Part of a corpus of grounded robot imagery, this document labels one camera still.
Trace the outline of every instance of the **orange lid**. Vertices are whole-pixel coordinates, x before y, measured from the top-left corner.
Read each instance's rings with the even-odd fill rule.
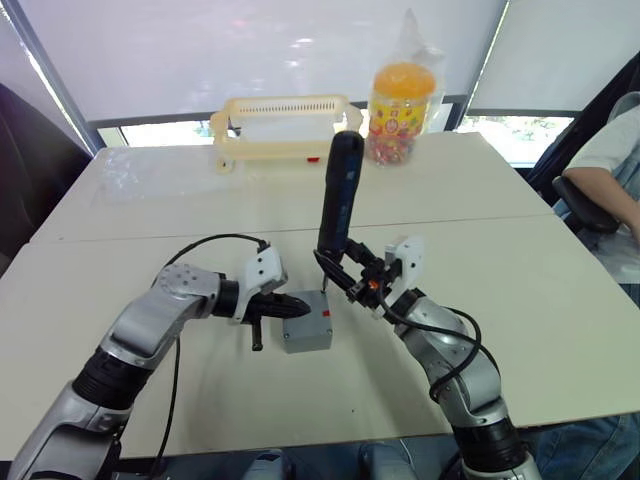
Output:
[[[376,74],[373,89],[388,97],[422,98],[436,89],[436,79],[415,63],[392,63]]]

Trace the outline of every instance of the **small gray electrical box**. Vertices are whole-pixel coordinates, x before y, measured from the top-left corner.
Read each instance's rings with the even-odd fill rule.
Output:
[[[287,292],[307,302],[311,312],[302,317],[282,320],[284,348],[287,353],[327,350],[331,347],[333,329],[327,295],[320,290]]]

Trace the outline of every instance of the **chair armrest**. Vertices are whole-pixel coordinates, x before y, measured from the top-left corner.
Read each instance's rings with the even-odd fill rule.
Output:
[[[555,191],[566,202],[572,214],[577,217],[584,228],[599,233],[613,233],[620,226],[618,220],[593,203],[568,178],[556,177],[552,183]]]

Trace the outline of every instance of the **robotic arm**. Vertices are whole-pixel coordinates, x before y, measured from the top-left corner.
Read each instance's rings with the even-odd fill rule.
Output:
[[[424,369],[432,399],[451,424],[468,480],[541,479],[509,419],[493,358],[483,350],[471,358],[473,339],[459,316],[412,288],[423,264],[420,238],[404,237],[388,245],[384,260],[348,239],[344,254],[364,266],[357,282],[334,260],[335,254],[314,254],[351,302],[395,326],[396,335]],[[467,358],[471,360],[460,368]]]
[[[251,258],[237,281],[186,264],[163,268],[60,392],[13,461],[8,479],[111,478],[133,402],[185,322],[214,315],[249,323],[252,348],[261,350],[262,315],[291,318],[309,312],[303,301],[273,293],[286,281],[273,247]]]

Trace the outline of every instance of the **person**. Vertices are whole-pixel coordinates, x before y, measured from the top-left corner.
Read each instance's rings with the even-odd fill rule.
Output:
[[[607,125],[578,151],[563,176],[621,221],[613,234],[581,231],[579,237],[640,307],[640,92],[616,102]],[[562,201],[554,209],[560,216],[568,213]],[[617,479],[640,454],[640,414],[553,427],[532,443],[545,480]]]
[[[613,234],[580,236],[640,306],[640,92],[618,100],[607,125],[578,151],[563,176],[621,221]],[[555,209],[566,211],[562,202]]]

